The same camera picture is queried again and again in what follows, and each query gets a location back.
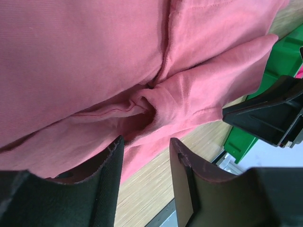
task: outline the green container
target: green container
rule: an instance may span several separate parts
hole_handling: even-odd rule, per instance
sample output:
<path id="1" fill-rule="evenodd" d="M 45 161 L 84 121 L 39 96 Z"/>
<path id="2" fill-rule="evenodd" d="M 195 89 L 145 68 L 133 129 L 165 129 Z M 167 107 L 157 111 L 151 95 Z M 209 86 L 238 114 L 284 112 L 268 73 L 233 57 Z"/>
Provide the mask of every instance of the green container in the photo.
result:
<path id="1" fill-rule="evenodd" d="M 247 96 L 246 100 L 266 91 L 282 75 L 295 77 L 302 66 L 299 52 L 301 46 L 303 46 L 303 25 L 273 46 L 260 88 L 256 93 Z M 239 163 L 257 141 L 256 137 L 233 127 L 224 144 L 224 149 L 236 158 L 235 163 Z"/>

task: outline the green tray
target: green tray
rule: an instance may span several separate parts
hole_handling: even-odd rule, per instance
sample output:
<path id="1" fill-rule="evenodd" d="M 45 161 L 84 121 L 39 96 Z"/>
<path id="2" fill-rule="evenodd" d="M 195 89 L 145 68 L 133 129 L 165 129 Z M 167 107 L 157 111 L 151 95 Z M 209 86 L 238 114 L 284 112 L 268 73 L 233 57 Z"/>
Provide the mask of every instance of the green tray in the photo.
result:
<path id="1" fill-rule="evenodd" d="M 247 96 L 246 100 L 266 91 L 282 75 L 295 77 L 302 66 L 299 52 L 301 46 L 303 46 L 303 25 L 273 46 L 260 88 L 254 94 Z M 235 163 L 239 163 L 257 141 L 256 137 L 233 127 L 224 144 L 224 149 L 235 157 Z"/>

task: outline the green box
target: green box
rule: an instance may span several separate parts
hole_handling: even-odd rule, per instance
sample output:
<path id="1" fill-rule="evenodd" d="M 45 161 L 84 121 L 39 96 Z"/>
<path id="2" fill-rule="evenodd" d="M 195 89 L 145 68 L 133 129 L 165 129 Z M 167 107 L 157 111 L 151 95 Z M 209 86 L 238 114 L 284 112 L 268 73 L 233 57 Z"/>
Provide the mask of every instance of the green box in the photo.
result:
<path id="1" fill-rule="evenodd" d="M 246 100 L 254 98 L 270 88 L 280 76 L 295 77 L 302 66 L 300 47 L 303 46 L 303 25 L 278 41 L 270 53 L 260 88 Z M 258 139 L 247 132 L 233 127 L 224 144 L 224 149 L 239 163 Z"/>

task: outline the wooden table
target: wooden table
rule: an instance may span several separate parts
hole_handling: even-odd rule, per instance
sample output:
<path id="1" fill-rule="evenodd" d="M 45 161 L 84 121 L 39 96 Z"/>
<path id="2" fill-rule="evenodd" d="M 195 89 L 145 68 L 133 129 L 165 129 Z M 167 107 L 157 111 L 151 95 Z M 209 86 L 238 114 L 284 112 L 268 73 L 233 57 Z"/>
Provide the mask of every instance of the wooden table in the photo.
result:
<path id="1" fill-rule="evenodd" d="M 271 33 L 284 37 L 303 23 L 303 0 L 291 0 L 278 13 Z M 212 122 L 199 126 L 182 141 L 206 160 L 222 150 L 229 125 Z M 143 227 L 173 199 L 168 149 L 121 185 L 115 227 Z"/>

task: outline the black plastic part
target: black plastic part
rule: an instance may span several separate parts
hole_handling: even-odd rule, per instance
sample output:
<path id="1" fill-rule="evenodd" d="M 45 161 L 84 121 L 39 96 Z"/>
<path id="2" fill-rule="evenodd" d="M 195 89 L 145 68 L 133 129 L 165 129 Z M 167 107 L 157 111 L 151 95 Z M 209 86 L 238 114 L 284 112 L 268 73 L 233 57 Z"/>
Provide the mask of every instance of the black plastic part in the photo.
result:
<path id="1" fill-rule="evenodd" d="M 223 121 L 273 145 L 303 140 L 303 80 L 281 76 L 261 95 L 223 109 Z"/>

